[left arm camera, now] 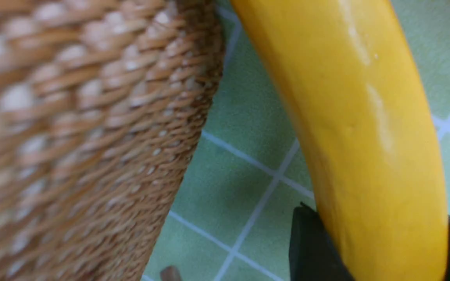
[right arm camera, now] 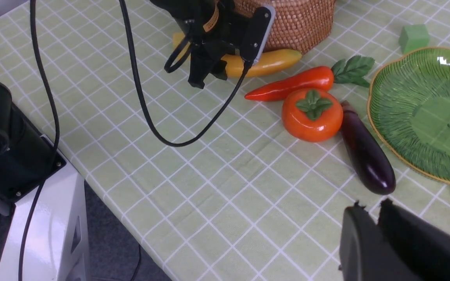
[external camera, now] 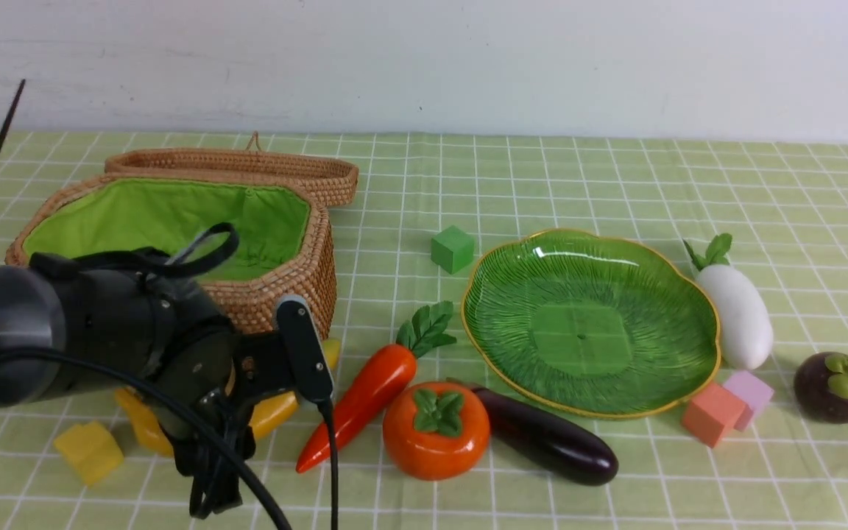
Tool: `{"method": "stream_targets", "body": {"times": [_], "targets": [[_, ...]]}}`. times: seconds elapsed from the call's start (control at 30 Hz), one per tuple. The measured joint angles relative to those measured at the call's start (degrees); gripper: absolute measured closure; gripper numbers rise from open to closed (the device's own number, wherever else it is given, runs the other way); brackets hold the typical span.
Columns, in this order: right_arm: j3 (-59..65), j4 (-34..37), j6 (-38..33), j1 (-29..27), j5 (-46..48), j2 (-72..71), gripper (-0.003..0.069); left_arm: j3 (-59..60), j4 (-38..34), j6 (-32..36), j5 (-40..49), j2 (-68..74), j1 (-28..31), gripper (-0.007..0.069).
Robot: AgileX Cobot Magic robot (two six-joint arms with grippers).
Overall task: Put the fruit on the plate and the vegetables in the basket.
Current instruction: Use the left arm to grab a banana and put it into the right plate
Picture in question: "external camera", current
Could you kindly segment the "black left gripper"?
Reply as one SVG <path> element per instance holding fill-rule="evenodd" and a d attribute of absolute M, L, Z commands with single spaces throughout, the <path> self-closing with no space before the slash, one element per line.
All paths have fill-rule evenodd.
<path fill-rule="evenodd" d="M 250 427 L 255 406 L 300 388 L 299 332 L 240 334 L 227 323 L 155 326 L 152 410 L 191 477 L 189 513 L 205 519 L 241 504 L 245 484 L 270 519 L 285 513 L 255 478 Z"/>

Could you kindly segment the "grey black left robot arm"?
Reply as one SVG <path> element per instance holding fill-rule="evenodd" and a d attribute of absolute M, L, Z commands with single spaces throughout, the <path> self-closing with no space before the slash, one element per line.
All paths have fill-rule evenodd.
<path fill-rule="evenodd" d="M 280 304 L 277 330 L 239 331 L 199 272 L 149 248 L 0 265 L 0 409 L 134 390 L 192 480 L 192 517 L 240 506 L 245 483 L 274 526 L 289 529 L 248 466 L 250 420 L 260 400 L 303 391 L 294 365 L 314 359 L 319 340 L 296 300 Z"/>

